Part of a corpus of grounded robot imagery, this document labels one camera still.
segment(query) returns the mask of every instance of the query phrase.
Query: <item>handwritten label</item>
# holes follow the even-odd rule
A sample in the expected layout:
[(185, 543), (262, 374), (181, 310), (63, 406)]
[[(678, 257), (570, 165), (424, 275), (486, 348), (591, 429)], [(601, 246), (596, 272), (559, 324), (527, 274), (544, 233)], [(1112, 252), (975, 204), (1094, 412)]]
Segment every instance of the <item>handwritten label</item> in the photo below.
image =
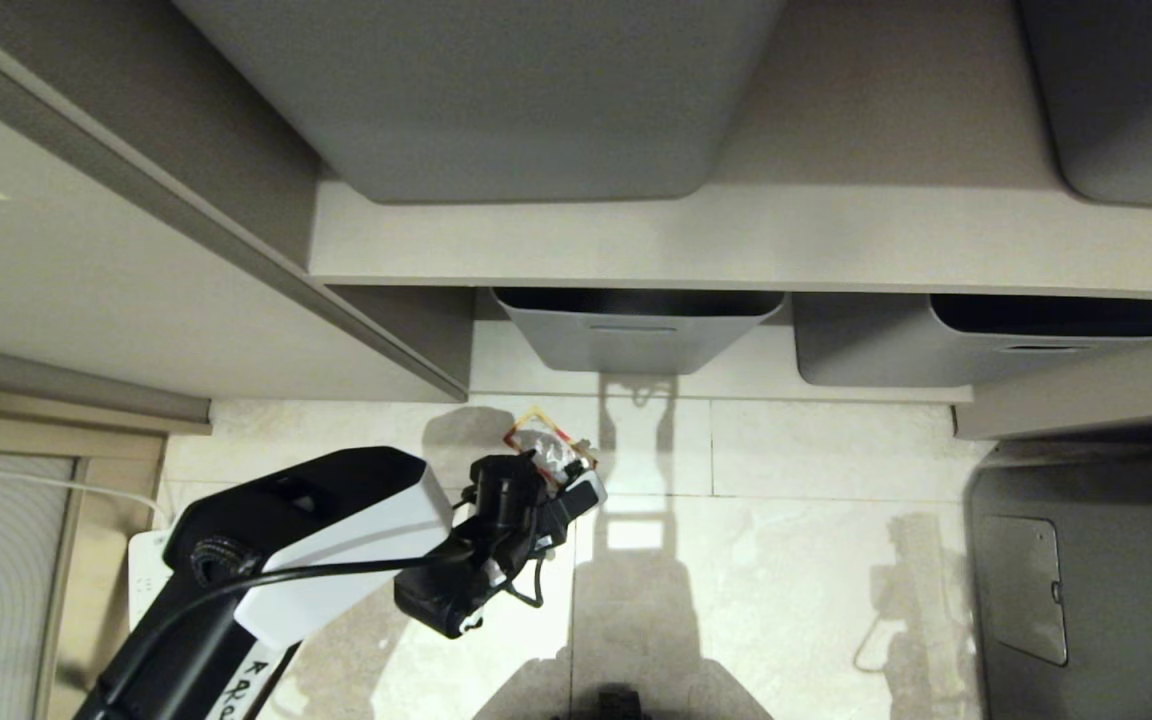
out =
[(215, 698), (215, 705), (211, 707), (207, 720), (244, 720), (255, 715), (253, 710), (259, 708), (253, 703), (260, 697), (262, 689), (265, 689), (265, 684), (270, 682), (282, 659), (283, 651), (270, 650), (260, 643), (255, 643), (247, 652), (247, 657), (243, 657), (237, 673), (225, 683), (223, 692)]

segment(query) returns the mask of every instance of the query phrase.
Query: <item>tile floor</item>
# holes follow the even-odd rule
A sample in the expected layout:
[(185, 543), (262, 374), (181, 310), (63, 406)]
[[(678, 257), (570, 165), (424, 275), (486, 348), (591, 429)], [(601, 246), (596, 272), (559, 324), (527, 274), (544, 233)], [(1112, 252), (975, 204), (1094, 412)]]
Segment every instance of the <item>tile floor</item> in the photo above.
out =
[(457, 488), (540, 406), (600, 452), (611, 500), (458, 641), (378, 592), (311, 638), (262, 720), (590, 717), (630, 684), (655, 720), (979, 717), (961, 492), (986, 444), (945, 406), (475, 396), (465, 406), (219, 401), (173, 438), (164, 500), (392, 445)]

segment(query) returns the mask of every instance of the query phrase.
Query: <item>gray appliance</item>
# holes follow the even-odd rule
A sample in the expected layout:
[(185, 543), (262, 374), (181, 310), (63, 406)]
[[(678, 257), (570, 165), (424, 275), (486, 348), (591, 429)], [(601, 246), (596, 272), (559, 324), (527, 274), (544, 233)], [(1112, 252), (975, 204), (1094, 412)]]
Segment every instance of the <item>gray appliance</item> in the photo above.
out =
[(785, 304), (782, 291), (495, 288), (545, 365), (694, 373)]
[(990, 717), (1152, 719), (1152, 455), (983, 468), (968, 524)]
[(818, 386), (955, 387), (1152, 342), (1152, 300), (794, 293)]
[(1066, 182), (1152, 205), (1152, 3), (1021, 0)]
[(783, 0), (174, 0), (378, 202), (689, 194)]

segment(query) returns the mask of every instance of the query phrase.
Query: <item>storage bin handle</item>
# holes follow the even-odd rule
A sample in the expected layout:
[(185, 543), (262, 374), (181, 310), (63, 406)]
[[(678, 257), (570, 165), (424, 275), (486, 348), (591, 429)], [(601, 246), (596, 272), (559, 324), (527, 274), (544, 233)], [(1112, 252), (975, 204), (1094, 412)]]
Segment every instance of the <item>storage bin handle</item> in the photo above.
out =
[(679, 332), (679, 328), (668, 325), (654, 325), (654, 327), (636, 328), (632, 325), (590, 325), (591, 331), (600, 333), (639, 333), (639, 334), (670, 334)]
[(1032, 354), (1055, 354), (1055, 353), (1078, 353), (1091, 350), (1087, 344), (1009, 344), (998, 348), (1000, 353), (1032, 353)]

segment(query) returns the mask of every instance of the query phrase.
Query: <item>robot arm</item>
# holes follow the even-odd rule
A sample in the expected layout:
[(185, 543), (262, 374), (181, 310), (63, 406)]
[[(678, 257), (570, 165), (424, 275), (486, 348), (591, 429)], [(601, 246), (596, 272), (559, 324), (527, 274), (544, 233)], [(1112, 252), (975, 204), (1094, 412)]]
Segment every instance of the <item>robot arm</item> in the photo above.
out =
[[(483, 457), (471, 479), (475, 515), (455, 528), (429, 465), (388, 447), (189, 506), (164, 551), (172, 579), (76, 720), (250, 719), (298, 643), (394, 574), (399, 608), (449, 638), (479, 626), (498, 592), (539, 606), (539, 562), (605, 499), (598, 475), (552, 492), (529, 454)], [(531, 560), (535, 598), (513, 588)]]

